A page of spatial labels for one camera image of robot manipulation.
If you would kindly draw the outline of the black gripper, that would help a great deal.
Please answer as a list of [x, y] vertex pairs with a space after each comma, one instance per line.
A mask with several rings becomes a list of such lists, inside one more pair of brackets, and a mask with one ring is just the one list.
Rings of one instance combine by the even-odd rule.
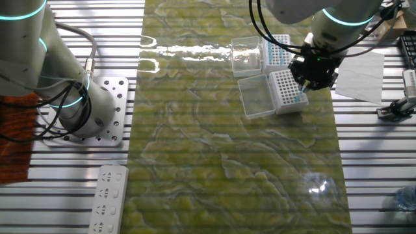
[[331, 88], [337, 78], [335, 69], [339, 67], [338, 58], [321, 58], [314, 54], [306, 57], [296, 55], [289, 69], [302, 93]]

